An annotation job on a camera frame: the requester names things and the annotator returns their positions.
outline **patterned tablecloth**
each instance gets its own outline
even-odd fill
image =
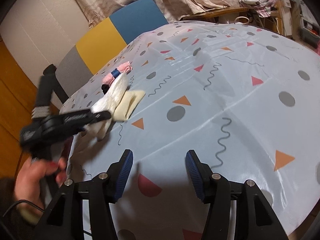
[[[246,25],[187,21],[145,33],[63,105],[62,112],[92,106],[103,96],[102,78],[126,61],[130,89],[146,92],[102,141],[75,136],[67,173],[91,179],[131,149],[124,195],[111,205],[119,239],[200,239],[208,206],[185,167],[194,149],[227,179],[253,179],[289,234],[320,194],[319,59]],[[88,214],[85,203],[85,230]]]

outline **gray panel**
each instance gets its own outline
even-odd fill
[[[67,95],[71,97],[93,75],[80,57],[76,46],[73,46],[57,67],[56,76]]]

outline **silver rivet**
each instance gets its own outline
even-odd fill
[[[251,179],[248,179],[248,180],[247,180],[247,185],[250,186],[250,187],[252,187],[252,186],[255,185],[255,182],[254,182],[253,180],[251,180]]]
[[[99,174],[99,179],[106,179],[108,177],[108,174],[105,172]]]
[[[211,177],[212,177],[213,179],[221,179],[221,176],[220,176],[220,174],[218,174],[218,173],[212,174]]]
[[[64,182],[64,185],[70,186],[72,183],[73,183],[73,180],[72,180],[72,179],[67,179],[67,180]]]

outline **human hand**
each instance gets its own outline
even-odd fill
[[[33,204],[44,209],[44,204],[40,199],[40,179],[44,176],[54,174],[58,168],[61,170],[56,176],[56,182],[59,187],[66,180],[66,166],[67,163],[64,158],[60,158],[58,163],[46,161],[44,159],[32,162],[31,157],[23,164],[18,173],[16,183],[14,186],[14,197],[16,200],[25,199],[31,201]],[[41,216],[42,213],[28,205],[27,203],[19,204],[19,207],[27,208],[28,210]]]

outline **blue panel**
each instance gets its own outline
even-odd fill
[[[153,0],[133,2],[116,11],[109,18],[126,44],[140,34],[168,23]]]

